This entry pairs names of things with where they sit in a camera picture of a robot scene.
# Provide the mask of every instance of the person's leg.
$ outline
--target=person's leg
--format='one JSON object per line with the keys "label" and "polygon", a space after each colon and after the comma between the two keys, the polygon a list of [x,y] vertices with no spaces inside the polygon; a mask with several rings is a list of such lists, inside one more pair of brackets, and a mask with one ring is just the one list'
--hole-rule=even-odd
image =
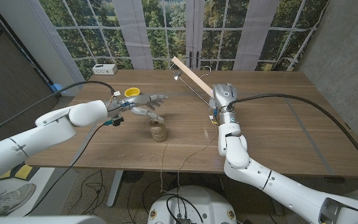
{"label": "person's leg", "polygon": [[35,184],[25,184],[21,188],[0,196],[0,215],[13,212],[24,205],[35,192]]}

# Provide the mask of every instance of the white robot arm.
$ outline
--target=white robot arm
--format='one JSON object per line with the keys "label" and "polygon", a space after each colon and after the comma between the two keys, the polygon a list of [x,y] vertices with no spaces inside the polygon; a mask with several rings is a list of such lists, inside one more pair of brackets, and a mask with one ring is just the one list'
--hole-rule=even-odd
{"label": "white robot arm", "polygon": [[[0,175],[22,163],[28,157],[69,140],[76,134],[75,126],[84,127],[106,121],[108,117],[112,117],[112,124],[118,126],[124,121],[120,112],[132,110],[136,108],[135,106],[159,106],[164,98],[168,97],[141,95],[121,100],[114,97],[106,104],[97,100],[51,111],[35,121],[36,128],[0,141]],[[135,114],[157,116],[143,108],[139,108],[139,110],[145,112]]]}
{"label": "white robot arm", "polygon": [[234,108],[227,109],[237,99],[236,88],[228,83],[214,85],[213,90],[210,106],[219,113],[218,150],[226,157],[224,172],[228,177],[262,190],[309,223],[358,223],[358,200],[305,187],[250,158]]}

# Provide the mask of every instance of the desk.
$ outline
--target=desk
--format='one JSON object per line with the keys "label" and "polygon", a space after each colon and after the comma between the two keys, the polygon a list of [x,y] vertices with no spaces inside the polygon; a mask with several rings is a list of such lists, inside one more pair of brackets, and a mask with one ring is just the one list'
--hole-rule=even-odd
{"label": "desk", "polygon": [[[181,76],[208,100],[206,93],[186,75]],[[123,93],[130,87],[142,93],[164,94],[169,99],[155,112],[164,117],[170,130],[163,171],[177,172],[183,159],[204,148],[216,135],[209,108],[169,70],[120,70],[113,76],[93,75]],[[321,105],[344,124],[318,90],[300,72],[213,71],[203,80],[212,87],[232,83],[245,98],[261,93],[301,96]],[[109,89],[85,85],[70,105],[107,100]],[[316,108],[296,100],[264,98],[236,105],[237,120],[247,138],[248,153],[264,166],[284,175],[358,177],[358,152],[342,131]],[[102,127],[75,164],[76,168],[159,171],[165,142],[155,142],[146,117],[122,113],[120,126]],[[26,161],[30,166],[68,167],[90,127],[76,128],[71,140],[52,147]],[[222,173],[224,158],[215,139],[205,150],[188,158],[181,172]]]}

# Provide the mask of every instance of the window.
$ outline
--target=window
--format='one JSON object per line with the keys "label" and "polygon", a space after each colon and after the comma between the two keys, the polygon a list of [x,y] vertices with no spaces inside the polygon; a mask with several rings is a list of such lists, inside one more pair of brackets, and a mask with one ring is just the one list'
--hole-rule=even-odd
{"label": "window", "polygon": [[323,16],[328,0],[281,0],[256,71],[292,71]]}
{"label": "window", "polygon": [[40,0],[85,80],[96,63],[133,69],[111,0]]}
{"label": "window", "polygon": [[201,69],[233,69],[248,4],[249,0],[205,1]]}
{"label": "window", "polygon": [[142,0],[154,69],[169,69],[186,56],[186,1]]}

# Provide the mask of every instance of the robotic hand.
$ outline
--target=robotic hand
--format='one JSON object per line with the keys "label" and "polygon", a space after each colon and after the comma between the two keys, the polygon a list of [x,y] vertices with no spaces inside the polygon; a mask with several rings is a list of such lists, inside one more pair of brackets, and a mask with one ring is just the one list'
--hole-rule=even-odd
{"label": "robotic hand", "polygon": [[108,116],[111,117],[112,125],[119,126],[121,122],[124,121],[124,118],[120,115],[120,112],[131,110],[134,114],[139,116],[150,116],[151,118],[158,119],[163,121],[163,118],[157,114],[138,106],[147,106],[152,110],[155,110],[154,106],[160,107],[163,103],[163,99],[168,99],[168,96],[165,95],[139,95],[126,97],[121,100],[112,100],[107,105]]}

